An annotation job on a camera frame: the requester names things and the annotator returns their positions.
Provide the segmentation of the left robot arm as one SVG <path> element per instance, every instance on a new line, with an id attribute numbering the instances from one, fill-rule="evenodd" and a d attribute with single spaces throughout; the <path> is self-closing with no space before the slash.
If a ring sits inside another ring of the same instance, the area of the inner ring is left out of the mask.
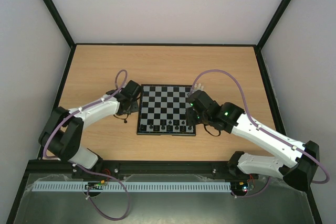
<path id="1" fill-rule="evenodd" d="M 101 98 L 82 107 L 53 109 L 40 137 L 44 154 L 50 151 L 55 158 L 92 169 L 99 157 L 81 145 L 83 131 L 99 120 L 113 115 L 129 115 L 139 110 L 137 98 L 141 86 L 130 80 L 120 90 L 108 91 Z"/>

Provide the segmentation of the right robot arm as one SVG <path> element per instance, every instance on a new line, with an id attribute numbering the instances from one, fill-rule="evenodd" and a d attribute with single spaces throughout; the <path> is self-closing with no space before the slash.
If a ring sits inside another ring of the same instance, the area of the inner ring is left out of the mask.
<path id="1" fill-rule="evenodd" d="M 317 170 L 319 145 L 303 143 L 274 131 L 239 106 L 226 102 L 219 105 L 204 91 L 197 90 L 187 97 L 186 110 L 189 126 L 202 124 L 219 132 L 242 137 L 269 152 L 270 156 L 255 156 L 235 152 L 228 162 L 229 172 L 239 178 L 244 174 L 261 174 L 282 179 L 290 187 L 307 192 Z"/>

